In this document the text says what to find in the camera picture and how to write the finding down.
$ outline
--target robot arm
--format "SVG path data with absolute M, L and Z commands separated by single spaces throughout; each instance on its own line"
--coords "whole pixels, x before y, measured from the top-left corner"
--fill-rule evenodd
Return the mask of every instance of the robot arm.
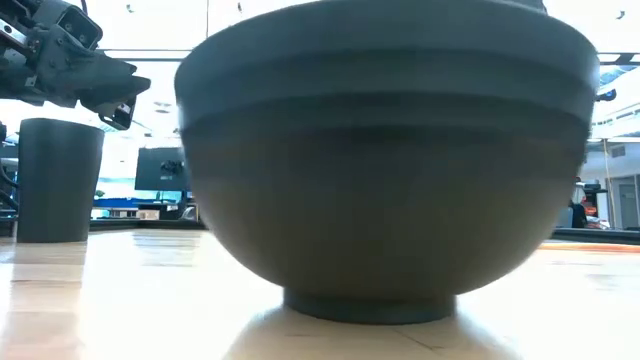
M 151 81 L 96 50 L 102 29 L 63 0 L 0 2 L 0 98 L 82 106 L 118 130 L 131 125 L 136 96 Z

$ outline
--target gray cup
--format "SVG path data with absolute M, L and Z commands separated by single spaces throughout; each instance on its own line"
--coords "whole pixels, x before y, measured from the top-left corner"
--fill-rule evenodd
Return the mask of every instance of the gray cup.
M 61 120 L 20 125 L 19 243 L 86 241 L 104 132 Z

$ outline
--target ceiling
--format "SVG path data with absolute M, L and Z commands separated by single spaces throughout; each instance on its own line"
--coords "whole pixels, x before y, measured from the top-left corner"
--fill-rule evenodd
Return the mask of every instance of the ceiling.
M 207 36 L 244 19 L 289 5 L 313 0 L 87 0 L 90 17 L 104 31 L 100 48 L 110 56 L 126 58 L 148 77 L 151 88 L 138 98 L 135 124 L 129 131 L 107 134 L 103 172 L 108 177 L 135 176 L 141 146 L 179 146 L 173 77 L 179 59 Z M 80 5 L 80 0 L 68 0 Z M 583 32 L 600 52 L 640 52 L 639 0 L 545 0 L 549 14 Z M 157 61 L 169 58 L 172 61 Z M 632 68 L 610 66 L 601 71 L 601 85 L 611 83 Z M 78 106 L 63 109 L 52 104 L 33 107 L 0 100 L 2 121 L 9 133 L 29 117 L 55 117 L 100 126 L 95 114 Z

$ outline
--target door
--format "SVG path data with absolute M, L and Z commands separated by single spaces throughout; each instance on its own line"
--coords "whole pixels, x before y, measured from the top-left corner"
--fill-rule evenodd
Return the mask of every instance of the door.
M 638 206 L 636 201 L 636 186 L 633 184 L 620 184 L 620 215 L 623 229 L 638 227 Z

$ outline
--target wooden table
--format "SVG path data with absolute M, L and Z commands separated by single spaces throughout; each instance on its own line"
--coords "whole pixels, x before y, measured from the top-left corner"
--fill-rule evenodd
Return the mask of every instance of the wooden table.
M 391 327 L 282 308 L 204 232 L 0 244 L 3 360 L 640 359 L 634 247 L 546 244 L 455 317 Z

